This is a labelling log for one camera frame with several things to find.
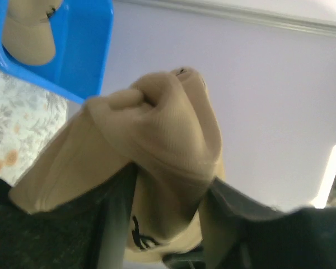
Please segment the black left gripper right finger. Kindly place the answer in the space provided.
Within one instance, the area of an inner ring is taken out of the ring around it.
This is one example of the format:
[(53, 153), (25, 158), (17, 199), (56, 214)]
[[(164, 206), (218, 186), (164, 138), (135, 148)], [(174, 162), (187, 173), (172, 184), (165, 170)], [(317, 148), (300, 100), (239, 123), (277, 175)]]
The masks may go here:
[(215, 179), (198, 213), (202, 242), (168, 268), (336, 268), (336, 207), (282, 213)]

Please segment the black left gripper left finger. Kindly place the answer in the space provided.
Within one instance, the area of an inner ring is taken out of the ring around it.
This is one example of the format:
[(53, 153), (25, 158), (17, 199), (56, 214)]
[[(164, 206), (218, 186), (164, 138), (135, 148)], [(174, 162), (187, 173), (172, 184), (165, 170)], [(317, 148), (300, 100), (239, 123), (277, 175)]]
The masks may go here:
[(0, 179), (0, 268), (122, 268), (137, 167), (53, 212), (29, 215)]

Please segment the beige sport baseball cap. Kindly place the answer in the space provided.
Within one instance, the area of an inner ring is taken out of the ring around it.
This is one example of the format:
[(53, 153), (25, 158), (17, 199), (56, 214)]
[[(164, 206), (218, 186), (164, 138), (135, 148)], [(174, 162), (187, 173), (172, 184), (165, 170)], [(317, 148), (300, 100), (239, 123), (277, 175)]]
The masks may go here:
[(225, 178), (222, 138), (201, 74), (149, 73), (127, 89), (90, 98), (10, 190), (28, 214), (88, 203), (138, 167), (125, 259), (156, 263), (201, 242), (198, 204)]

